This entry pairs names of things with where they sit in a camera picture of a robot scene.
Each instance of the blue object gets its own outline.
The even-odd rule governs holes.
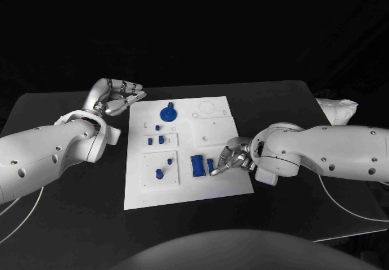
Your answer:
[[[164,108],[161,111],[160,111],[160,118],[164,122],[171,122],[174,121],[176,117],[177,117],[177,112],[176,110],[173,109],[173,103],[169,102],[169,105],[167,105],[167,108]]]
[[[203,156],[192,156],[193,177],[205,176]]]
[[[163,177],[164,177],[163,170],[157,169],[156,173],[157,173],[157,178],[163,179]]]
[[[213,159],[207,159],[206,163],[209,164],[209,174],[210,174],[213,171]]]

